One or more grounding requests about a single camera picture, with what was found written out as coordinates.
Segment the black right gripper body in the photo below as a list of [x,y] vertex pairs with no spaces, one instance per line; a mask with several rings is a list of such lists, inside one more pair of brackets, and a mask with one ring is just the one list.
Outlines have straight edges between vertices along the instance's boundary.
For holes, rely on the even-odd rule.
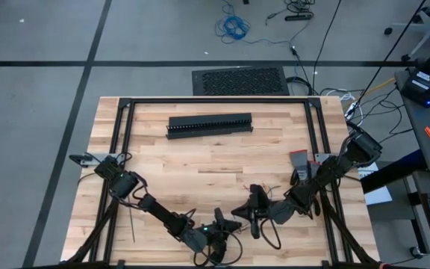
[[268,217],[277,224],[284,224],[293,216],[297,206],[294,201],[289,199],[271,202]]

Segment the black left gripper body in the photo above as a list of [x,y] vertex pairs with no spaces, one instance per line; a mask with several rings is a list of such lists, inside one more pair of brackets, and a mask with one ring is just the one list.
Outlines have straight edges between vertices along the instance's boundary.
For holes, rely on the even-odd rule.
[[189,225],[182,230],[179,238],[194,253],[201,253],[208,245],[209,237],[214,235],[215,231],[215,224],[201,225],[198,228]]

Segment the long black zip tie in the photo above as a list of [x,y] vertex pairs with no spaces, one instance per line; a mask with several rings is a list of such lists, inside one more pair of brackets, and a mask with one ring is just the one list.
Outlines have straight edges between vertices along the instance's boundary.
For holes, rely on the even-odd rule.
[[[128,203],[131,204],[131,198],[127,198]],[[131,225],[131,237],[133,243],[135,243],[135,234],[134,234],[134,221],[133,221],[133,214],[132,214],[132,207],[129,206],[129,217],[130,217],[130,225]]]

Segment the black slotted cable duct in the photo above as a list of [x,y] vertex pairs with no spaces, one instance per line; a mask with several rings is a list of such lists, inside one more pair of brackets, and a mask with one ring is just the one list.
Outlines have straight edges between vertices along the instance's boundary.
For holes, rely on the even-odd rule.
[[215,126],[169,126],[166,138],[168,140],[205,137],[215,135],[229,135],[236,132],[252,132],[253,127],[250,123],[235,123]]

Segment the black grey work glove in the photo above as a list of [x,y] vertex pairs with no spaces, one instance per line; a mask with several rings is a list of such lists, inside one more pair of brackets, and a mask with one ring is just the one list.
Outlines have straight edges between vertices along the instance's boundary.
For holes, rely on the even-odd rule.
[[290,184],[304,182],[309,178],[308,151],[306,149],[290,152],[290,160],[293,165],[293,172]]
[[[320,166],[319,162],[316,162],[316,161],[310,161],[309,162],[308,175],[309,175],[310,182],[312,182],[314,180],[314,177],[317,174],[319,166]],[[314,206],[314,214],[316,216],[319,216],[320,212],[321,212],[321,208],[320,208],[320,204],[319,204],[316,196],[313,197],[313,206]]]

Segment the white paper sheet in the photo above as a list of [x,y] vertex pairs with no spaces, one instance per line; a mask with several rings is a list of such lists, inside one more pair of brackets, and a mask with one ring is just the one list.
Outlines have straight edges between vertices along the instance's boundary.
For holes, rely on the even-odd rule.
[[[370,166],[367,167],[360,167],[358,168],[359,179],[363,179],[364,177],[377,171],[378,166],[376,163],[372,163]],[[386,186],[365,194],[364,198],[367,205],[381,204],[391,202],[393,200]]]

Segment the dark desk support beam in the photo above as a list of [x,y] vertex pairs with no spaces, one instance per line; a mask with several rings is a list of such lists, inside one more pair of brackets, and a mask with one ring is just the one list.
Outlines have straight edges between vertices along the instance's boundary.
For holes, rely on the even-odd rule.
[[427,164],[424,155],[418,149],[386,167],[365,176],[361,180],[363,192],[367,194],[398,179],[410,176],[417,170],[425,170],[426,168]]

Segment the black perforated floor grate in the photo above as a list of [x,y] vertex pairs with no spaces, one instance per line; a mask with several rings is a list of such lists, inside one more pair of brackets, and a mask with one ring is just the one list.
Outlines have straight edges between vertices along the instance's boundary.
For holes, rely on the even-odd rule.
[[281,67],[192,71],[194,96],[289,96]]

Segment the white power strip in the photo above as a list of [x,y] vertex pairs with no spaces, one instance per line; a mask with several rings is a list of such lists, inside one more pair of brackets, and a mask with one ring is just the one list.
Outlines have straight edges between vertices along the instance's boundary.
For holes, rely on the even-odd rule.
[[351,120],[351,119],[355,116],[356,111],[359,111],[359,113],[360,113],[360,117],[363,117],[363,116],[364,116],[364,115],[363,115],[363,111],[362,111],[362,109],[361,109],[360,105],[358,104],[358,101],[354,101],[354,102],[353,102],[353,103],[348,107],[348,109],[346,110],[346,112],[345,112],[345,114],[344,114],[345,120],[346,120],[346,121]]

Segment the black power strip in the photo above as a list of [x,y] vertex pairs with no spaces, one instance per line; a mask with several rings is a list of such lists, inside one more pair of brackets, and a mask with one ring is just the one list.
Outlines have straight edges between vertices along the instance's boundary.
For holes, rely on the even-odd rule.
[[284,18],[284,20],[287,22],[289,22],[289,21],[304,21],[304,20],[310,20],[312,18],[313,18],[312,13],[298,13],[296,15],[286,16]]

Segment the black aluminium table frame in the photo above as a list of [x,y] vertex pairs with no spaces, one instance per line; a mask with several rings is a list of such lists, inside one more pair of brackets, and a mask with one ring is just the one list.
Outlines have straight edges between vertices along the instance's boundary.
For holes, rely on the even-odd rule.
[[[245,203],[249,186],[259,184],[280,186],[272,191],[273,199],[282,199],[290,187],[292,165],[289,152],[306,149],[313,159],[312,143],[305,104],[296,97],[280,98],[283,102],[261,101],[261,98],[241,102],[236,98],[169,98],[168,103],[148,103],[149,98],[134,98],[134,116],[128,142],[133,158],[127,170],[134,170],[148,182],[148,191],[169,211],[185,213],[192,208],[196,226],[211,223],[214,209],[220,207],[228,219],[231,210]],[[322,108],[330,151],[339,152],[342,140],[348,136],[343,111],[337,97],[317,97]],[[119,152],[127,123],[128,109],[123,108],[116,149],[110,149],[116,119],[118,97],[101,97],[90,135],[87,151]],[[170,117],[197,114],[251,113],[253,132],[221,136],[167,140],[166,125]],[[369,224],[367,206],[361,183],[344,179],[340,197],[346,225],[360,245],[375,260],[378,250]],[[69,221],[69,228],[60,259],[75,254],[95,226],[103,180],[92,175],[78,186]],[[193,252],[177,242],[155,217],[133,210],[135,243],[131,237],[129,209],[119,207],[110,255],[111,265],[125,260],[125,265],[192,266]],[[250,228],[235,233],[243,244],[241,259],[233,267],[317,266],[331,261],[323,214],[298,214],[277,226],[282,248],[274,250],[262,238],[255,240]]]

